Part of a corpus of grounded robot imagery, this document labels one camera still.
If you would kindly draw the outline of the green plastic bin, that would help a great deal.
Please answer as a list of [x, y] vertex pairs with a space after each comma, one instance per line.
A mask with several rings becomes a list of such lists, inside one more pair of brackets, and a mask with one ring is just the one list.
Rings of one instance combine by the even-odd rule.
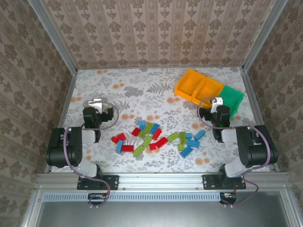
[[223, 99], [223, 105], [230, 108], [231, 119], [238, 111], [240, 103], [244, 98], [244, 93], [225, 85], [222, 91], [220, 92], [219, 97]]

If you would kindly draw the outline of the yellow plastic bin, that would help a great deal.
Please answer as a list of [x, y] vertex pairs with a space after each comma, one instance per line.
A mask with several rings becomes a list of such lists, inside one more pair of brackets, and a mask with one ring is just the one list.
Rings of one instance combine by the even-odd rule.
[[204, 76], [193, 92], [191, 102], [199, 105], [207, 97], [218, 97], [224, 88], [224, 84], [210, 77]]
[[174, 94], [188, 101], [192, 101], [197, 94], [198, 88], [205, 82], [206, 76], [188, 69], [183, 77], [178, 81]]

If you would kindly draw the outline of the floral print table cover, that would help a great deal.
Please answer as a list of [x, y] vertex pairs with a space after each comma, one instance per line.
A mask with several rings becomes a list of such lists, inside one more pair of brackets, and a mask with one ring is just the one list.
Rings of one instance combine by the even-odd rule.
[[[216, 172], [236, 159], [237, 145], [217, 142], [212, 129], [199, 120], [196, 105], [174, 94], [185, 72], [183, 68], [79, 70], [65, 127], [83, 124], [82, 111], [92, 99], [100, 98], [118, 108], [100, 141], [83, 146], [83, 158], [104, 172], [171, 173]], [[196, 135], [201, 130], [205, 136], [186, 158], [179, 154], [179, 140], [154, 151], [146, 148], [138, 157], [130, 152], [117, 154], [111, 138], [120, 133], [125, 134], [127, 145], [138, 147], [143, 143], [142, 138], [132, 135], [139, 122], [158, 124], [163, 137], [182, 131]]]

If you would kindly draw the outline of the grey metal panel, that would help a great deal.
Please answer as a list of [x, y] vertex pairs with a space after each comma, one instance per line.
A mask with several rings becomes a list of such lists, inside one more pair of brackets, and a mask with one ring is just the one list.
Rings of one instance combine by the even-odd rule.
[[294, 195], [258, 192], [238, 206], [211, 201], [45, 201], [34, 193], [21, 227], [303, 227]]

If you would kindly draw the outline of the aluminium side rail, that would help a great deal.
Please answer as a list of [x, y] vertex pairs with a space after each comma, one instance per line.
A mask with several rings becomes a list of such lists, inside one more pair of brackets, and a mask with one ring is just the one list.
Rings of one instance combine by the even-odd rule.
[[68, 92], [67, 92], [67, 95], [66, 95], [66, 99], [64, 101], [64, 105], [63, 105], [63, 108], [62, 108], [62, 113], [61, 113], [57, 128], [64, 127], [64, 123], [65, 123], [65, 119], [66, 119], [67, 112], [68, 112], [68, 109], [69, 109], [69, 105], [70, 105], [70, 102], [71, 102], [72, 94], [73, 94], [73, 91], [75, 89], [77, 77], [78, 77], [78, 74], [76, 72], [75, 74], [73, 74], [73, 76], [71, 78], [71, 83], [70, 83], [70, 86], [69, 86], [69, 89], [68, 89]]
[[261, 125], [261, 124], [263, 125], [264, 120], [263, 120], [263, 117], [262, 117], [262, 114], [261, 114], [261, 111], [260, 111], [260, 108], [258, 105], [258, 101], [255, 96], [248, 72], [241, 68], [241, 76], [242, 76], [245, 90], [246, 90], [246, 93], [247, 93], [247, 96], [248, 96], [248, 99], [250, 102], [250, 107], [251, 107], [251, 110], [252, 110], [252, 113], [254, 116], [255, 123], [257, 125]]

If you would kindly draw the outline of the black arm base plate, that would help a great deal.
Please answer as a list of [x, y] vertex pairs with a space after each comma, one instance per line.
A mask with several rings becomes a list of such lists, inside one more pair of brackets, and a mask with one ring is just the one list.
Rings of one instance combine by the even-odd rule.
[[[117, 190], [119, 185], [118, 175], [103, 175], [102, 180], [107, 182], [110, 186], [110, 190]], [[87, 178], [78, 178], [77, 190], [106, 190], [107, 187], [104, 183], [100, 181], [92, 181]]]
[[219, 175], [202, 175], [204, 190], [244, 190], [245, 182], [240, 178], [229, 178]]

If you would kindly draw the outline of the long aluminium base rail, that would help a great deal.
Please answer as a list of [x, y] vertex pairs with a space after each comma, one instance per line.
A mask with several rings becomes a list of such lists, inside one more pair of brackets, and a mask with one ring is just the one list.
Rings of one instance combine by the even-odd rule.
[[[159, 191], [202, 191], [204, 175], [212, 173], [105, 173], [105, 175], [118, 175], [119, 192], [159, 192]], [[290, 190], [291, 184], [286, 173], [281, 172], [251, 172], [245, 179], [259, 186], [260, 191]], [[39, 174], [34, 190], [45, 192], [76, 191], [78, 176], [74, 173], [48, 173]]]

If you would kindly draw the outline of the aluminium frame post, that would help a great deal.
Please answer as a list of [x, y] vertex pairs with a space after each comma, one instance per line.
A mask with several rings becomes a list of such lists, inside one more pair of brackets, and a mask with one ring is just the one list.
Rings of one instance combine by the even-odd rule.
[[47, 12], [46, 8], [43, 6], [40, 0], [28, 0], [37, 17], [41, 21], [44, 29], [51, 38], [53, 44], [55, 45], [57, 51], [62, 57], [64, 63], [66, 64], [70, 73], [74, 76], [77, 73], [77, 66], [68, 52], [63, 39], [60, 36], [59, 29], [55, 27], [55, 23]]
[[271, 30], [273, 29], [275, 23], [277, 22], [281, 12], [285, 8], [288, 0], [275, 0], [273, 5], [268, 12], [264, 23], [262, 24], [255, 41], [253, 42], [248, 54], [242, 64], [243, 71], [248, 71], [251, 65], [253, 64], [255, 58], [260, 52], [263, 44], [268, 38]]

